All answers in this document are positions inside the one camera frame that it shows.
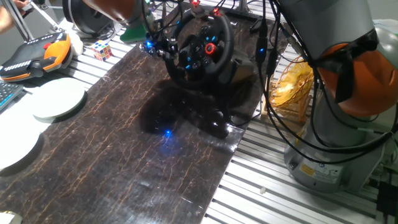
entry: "white plate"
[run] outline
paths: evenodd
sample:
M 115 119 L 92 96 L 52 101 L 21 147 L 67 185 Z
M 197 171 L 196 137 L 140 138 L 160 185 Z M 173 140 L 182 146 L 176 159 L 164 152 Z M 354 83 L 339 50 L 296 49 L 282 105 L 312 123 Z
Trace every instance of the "white plate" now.
M 15 125 L 0 128 L 0 170 L 9 167 L 24 158 L 39 140 L 40 131 Z
M 63 116 L 75 109 L 84 95 L 84 86 L 74 78 L 48 82 L 32 95 L 32 113 L 38 118 Z

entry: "dark marble mat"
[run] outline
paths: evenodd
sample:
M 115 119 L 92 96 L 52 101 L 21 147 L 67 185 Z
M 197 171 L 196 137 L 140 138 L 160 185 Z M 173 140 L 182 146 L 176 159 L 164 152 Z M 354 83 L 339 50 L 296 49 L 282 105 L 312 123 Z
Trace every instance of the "dark marble mat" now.
M 253 56 L 252 22 L 230 19 L 238 22 L 236 47 Z M 282 51 L 286 41 L 279 43 Z M 222 122 L 211 99 L 168 79 L 163 61 L 135 47 L 89 90 L 79 113 L 52 124 L 21 163 L 0 172 L 0 211 L 25 224 L 200 223 L 243 129 Z M 246 117 L 259 90 L 249 97 L 238 106 Z M 170 116 L 159 126 L 165 105 Z

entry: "keyboard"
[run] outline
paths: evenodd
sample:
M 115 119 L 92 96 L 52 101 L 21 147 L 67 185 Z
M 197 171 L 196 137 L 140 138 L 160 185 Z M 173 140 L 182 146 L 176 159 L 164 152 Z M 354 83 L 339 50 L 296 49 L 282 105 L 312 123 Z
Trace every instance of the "keyboard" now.
M 21 85 L 0 82 L 0 111 L 2 111 L 22 90 Z

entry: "steering wheel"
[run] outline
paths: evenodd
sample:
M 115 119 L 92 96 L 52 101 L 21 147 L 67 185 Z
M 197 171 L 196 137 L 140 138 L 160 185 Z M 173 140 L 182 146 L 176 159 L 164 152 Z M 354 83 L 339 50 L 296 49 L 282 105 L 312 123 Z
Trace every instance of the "steering wheel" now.
M 189 35 L 179 47 L 177 65 L 171 55 L 165 58 L 171 79 L 182 88 L 203 89 L 221 75 L 232 59 L 234 37 L 231 23 L 225 15 L 217 13 L 211 16 L 214 18 L 212 26 L 203 26 L 197 35 Z M 170 39 L 177 40 L 185 25 L 194 18 L 191 9 L 185 12 Z

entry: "rubik's cube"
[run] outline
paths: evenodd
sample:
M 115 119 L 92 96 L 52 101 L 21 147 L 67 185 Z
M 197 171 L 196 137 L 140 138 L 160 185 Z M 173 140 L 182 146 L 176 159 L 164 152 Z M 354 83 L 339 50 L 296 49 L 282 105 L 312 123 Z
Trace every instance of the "rubik's cube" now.
M 111 46 L 105 44 L 102 40 L 97 41 L 91 46 L 94 56 L 100 61 L 106 61 L 112 56 Z

